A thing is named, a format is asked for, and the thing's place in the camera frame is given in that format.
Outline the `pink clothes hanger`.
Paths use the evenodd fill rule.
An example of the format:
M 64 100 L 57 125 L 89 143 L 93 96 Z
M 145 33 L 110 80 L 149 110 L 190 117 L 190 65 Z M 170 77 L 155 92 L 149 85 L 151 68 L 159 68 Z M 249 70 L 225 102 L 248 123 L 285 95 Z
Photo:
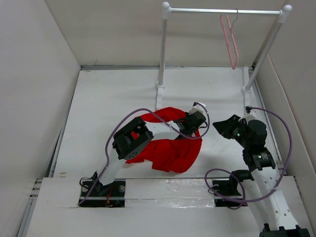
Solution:
M 223 34 L 224 34 L 224 39 L 225 39 L 225 43 L 226 43 L 226 47 L 227 47 L 229 60 L 230 60 L 231 67 L 232 67 L 233 70 L 236 69 L 237 64 L 239 62 L 239 53 L 238 53 L 238 49 L 237 49 L 235 36 L 234 36 L 234 33 L 233 33 L 234 23 L 238 19 L 238 9 L 235 8 L 235 10 L 237 11 L 237 17 L 232 23 L 230 22 L 230 19 L 229 19 L 228 15 L 225 15 L 227 26 L 228 26 L 230 37 L 231 37 L 231 42 L 232 42 L 233 48 L 234 48 L 235 58 L 233 58 L 233 55 L 232 55 L 232 51 L 231 51 L 231 47 L 230 47 L 230 41 L 228 40 L 228 34 L 227 34 L 227 31 L 226 31 L 226 28 L 225 28 L 225 24 L 223 22 L 223 15 L 220 15 L 220 17 L 219 17 L 220 23 L 221 23 L 221 27 L 222 27 L 222 30 L 223 30 Z

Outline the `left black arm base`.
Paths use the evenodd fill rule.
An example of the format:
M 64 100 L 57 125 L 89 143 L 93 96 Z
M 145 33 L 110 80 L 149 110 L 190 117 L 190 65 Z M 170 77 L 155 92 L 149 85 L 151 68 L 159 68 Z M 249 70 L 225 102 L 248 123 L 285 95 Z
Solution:
M 80 207 L 91 208 L 121 208 L 125 207 L 125 180 L 116 180 L 112 184 L 106 185 L 101 188 L 100 192 L 93 188 L 92 192 L 87 199 L 88 189 L 92 186 L 93 182 L 84 180 L 79 197 Z

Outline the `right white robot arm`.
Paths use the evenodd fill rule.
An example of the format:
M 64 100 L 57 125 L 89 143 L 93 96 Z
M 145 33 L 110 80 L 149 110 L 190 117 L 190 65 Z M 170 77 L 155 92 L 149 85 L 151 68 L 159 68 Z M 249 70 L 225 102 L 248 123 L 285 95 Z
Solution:
M 278 189 L 281 177 L 275 160 L 266 148 L 267 127 L 259 120 L 246 121 L 237 115 L 214 122 L 217 132 L 234 139 L 242 147 L 247 170 L 232 172 L 228 188 L 233 194 L 245 194 L 246 204 L 257 223 L 261 237 L 308 237 Z

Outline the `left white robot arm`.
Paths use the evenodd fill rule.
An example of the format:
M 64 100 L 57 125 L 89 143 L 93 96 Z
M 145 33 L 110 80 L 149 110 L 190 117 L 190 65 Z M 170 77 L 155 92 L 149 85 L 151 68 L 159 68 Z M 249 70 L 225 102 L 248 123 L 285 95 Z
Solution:
M 105 145 L 106 163 L 100 171 L 92 176 L 92 191 L 104 196 L 110 191 L 110 184 L 118 171 L 128 161 L 138 155 L 149 145 L 157 140 L 196 140 L 193 134 L 205 123 L 209 129 L 209 115 L 204 115 L 198 109 L 192 109 L 184 118 L 166 122 L 157 114 L 153 116 L 158 122 L 144 121 L 141 117 L 135 117 L 121 129 L 112 132 Z

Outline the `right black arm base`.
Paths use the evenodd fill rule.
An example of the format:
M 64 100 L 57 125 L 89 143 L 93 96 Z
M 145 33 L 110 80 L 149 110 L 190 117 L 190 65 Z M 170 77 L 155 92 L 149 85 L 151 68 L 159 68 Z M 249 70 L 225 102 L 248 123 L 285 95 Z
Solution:
M 238 191 L 237 187 L 233 187 L 229 180 L 213 180 L 212 187 L 216 192 L 223 196 L 228 196 L 229 198 L 236 198 L 239 200 L 242 199 L 241 191 Z M 224 200 L 217 195 L 214 195 L 214 203 L 216 207 L 227 207 L 229 209 L 237 209 L 239 207 L 239 203 Z

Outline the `red t shirt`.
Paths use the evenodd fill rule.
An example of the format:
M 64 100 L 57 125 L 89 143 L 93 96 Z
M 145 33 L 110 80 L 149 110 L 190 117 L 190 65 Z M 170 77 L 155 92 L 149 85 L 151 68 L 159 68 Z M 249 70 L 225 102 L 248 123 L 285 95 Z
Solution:
M 155 114 L 169 122 L 184 118 L 186 112 L 177 108 L 167 107 L 155 111 Z M 143 114 L 140 117 L 148 122 L 161 122 L 151 113 Z M 202 138 L 196 140 L 155 140 L 151 141 L 140 155 L 126 161 L 126 163 L 142 163 L 147 160 L 152 162 L 152 169 L 184 173 L 197 159 L 201 146 Z

